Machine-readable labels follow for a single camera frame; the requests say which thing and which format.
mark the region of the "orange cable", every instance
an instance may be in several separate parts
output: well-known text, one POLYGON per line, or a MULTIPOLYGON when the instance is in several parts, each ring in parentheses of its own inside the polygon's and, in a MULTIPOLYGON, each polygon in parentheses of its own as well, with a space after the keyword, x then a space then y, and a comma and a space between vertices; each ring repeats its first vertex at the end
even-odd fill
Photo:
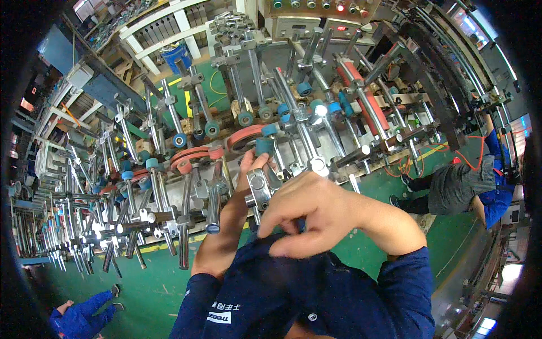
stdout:
POLYGON ((66 107, 66 105, 64 105, 64 103, 61 103, 62 104, 62 107, 64 107, 64 109, 66 110, 66 112, 68 112, 69 116, 72 117, 72 119, 75 121, 76 124, 79 125, 79 127, 81 127, 81 124, 79 123, 79 120, 75 119, 75 117, 73 116, 73 114, 69 111, 69 109, 66 107))

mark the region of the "hand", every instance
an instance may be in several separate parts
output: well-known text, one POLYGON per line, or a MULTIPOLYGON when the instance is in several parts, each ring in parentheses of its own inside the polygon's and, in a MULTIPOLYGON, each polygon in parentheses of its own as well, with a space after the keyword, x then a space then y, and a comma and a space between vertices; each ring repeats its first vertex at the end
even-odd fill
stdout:
POLYGON ((288 181, 269 200, 261 219, 258 237, 271 234, 279 225, 291 234, 269 249, 274 257, 306 258, 330 250, 358 226, 356 198, 314 172, 305 172, 288 181), (298 234, 295 219, 306 217, 306 231, 298 234))
POLYGON ((273 158, 269 157, 269 154, 263 153, 258 158, 255 158, 256 151, 251 149, 246 151, 243 160, 241 160, 239 177, 237 179, 237 187, 235 188, 236 192, 242 192, 250 188, 247 179, 248 171, 251 171, 256 168, 262 168, 265 164, 271 166, 271 168, 276 169, 276 164, 273 163, 273 158))

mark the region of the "sneaker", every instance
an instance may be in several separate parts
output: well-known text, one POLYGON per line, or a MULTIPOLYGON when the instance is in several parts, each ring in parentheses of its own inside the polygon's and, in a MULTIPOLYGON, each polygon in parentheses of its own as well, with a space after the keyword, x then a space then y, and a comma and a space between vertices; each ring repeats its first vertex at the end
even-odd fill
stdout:
POLYGON ((122 305, 121 303, 113 303, 113 305, 115 306, 117 311, 124 311, 124 305, 122 305))
POLYGON ((401 181, 403 182, 403 184, 406 186, 406 189, 409 191, 409 192, 414 192, 411 188, 410 188, 410 185, 412 184, 412 179, 406 175, 406 174, 401 174, 401 181))
POLYGON ((397 207, 397 208, 401 208, 401 205, 399 204, 400 200, 398 197, 396 197, 395 195, 390 195, 390 204, 397 207))
POLYGON ((120 294, 120 286, 119 284, 114 284, 111 288, 111 293, 113 294, 113 297, 117 298, 120 294))

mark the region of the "yellow cable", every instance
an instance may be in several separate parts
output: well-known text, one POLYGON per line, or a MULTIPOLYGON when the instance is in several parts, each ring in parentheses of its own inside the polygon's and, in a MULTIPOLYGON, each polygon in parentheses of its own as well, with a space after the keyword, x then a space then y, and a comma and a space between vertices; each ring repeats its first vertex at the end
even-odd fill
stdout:
POLYGON ((217 102, 219 102, 220 100, 222 100, 222 99, 224 99, 224 98, 226 98, 226 97, 227 97, 227 95, 225 95, 225 96, 223 96, 223 97, 221 97, 221 98, 219 98, 219 99, 217 99, 217 100, 211 102, 211 103, 209 104, 209 108, 210 108, 212 105, 216 104, 217 102))
POLYGON ((218 73, 218 71, 215 71, 212 75, 211 75, 211 80, 209 80, 209 87, 211 87, 211 91, 215 92, 216 94, 227 94, 227 93, 221 93, 221 92, 218 92, 216 91, 213 87, 212 87, 212 79, 215 77, 215 74, 218 73))

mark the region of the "navy blue shirt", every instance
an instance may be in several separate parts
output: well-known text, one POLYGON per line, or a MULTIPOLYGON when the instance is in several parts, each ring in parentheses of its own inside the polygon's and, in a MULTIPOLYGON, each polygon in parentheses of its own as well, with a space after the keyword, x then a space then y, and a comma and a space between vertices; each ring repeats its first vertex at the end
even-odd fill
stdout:
POLYGON ((274 234, 245 245, 221 283, 188 281, 170 338, 282 338, 297 321, 335 338, 432 338, 428 250, 384 262, 378 281, 325 252, 272 258, 274 234))
MULTIPOLYGON (((493 162, 493 168, 502 170, 503 161, 501 159, 499 141, 495 130, 485 138, 485 142, 489 148, 489 154, 494 155, 496 158, 493 162)), ((504 145, 502 146, 502 150, 505 154, 505 160, 509 159, 508 149, 504 145)), ((499 175, 496 171, 493 172, 495 175, 496 189, 478 195, 484 206, 483 211, 486 216, 487 229, 490 229, 506 212, 508 206, 512 203, 512 195, 515 188, 514 185, 506 183, 504 175, 499 175)))

